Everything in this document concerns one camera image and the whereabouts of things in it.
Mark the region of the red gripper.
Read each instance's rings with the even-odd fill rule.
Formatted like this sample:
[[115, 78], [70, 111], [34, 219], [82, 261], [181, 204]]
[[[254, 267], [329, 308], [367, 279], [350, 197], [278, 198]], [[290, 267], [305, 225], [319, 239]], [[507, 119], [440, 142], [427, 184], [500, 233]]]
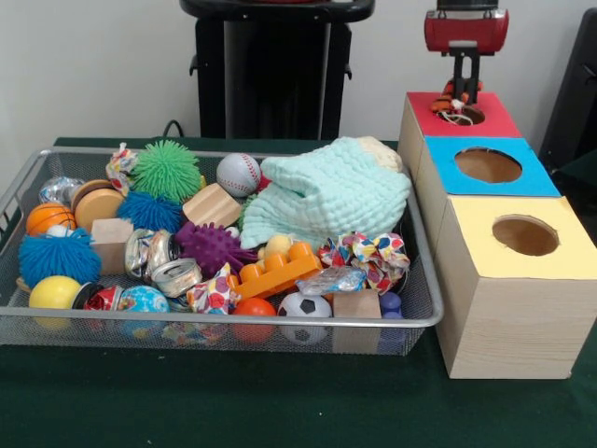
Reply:
[[509, 25], [507, 9], [485, 10], [429, 10], [423, 26], [425, 44], [429, 51], [448, 53], [453, 49], [473, 48], [471, 75], [466, 92], [463, 66], [465, 55], [454, 56], [453, 98], [473, 105], [478, 100], [480, 54], [491, 55], [504, 46]]

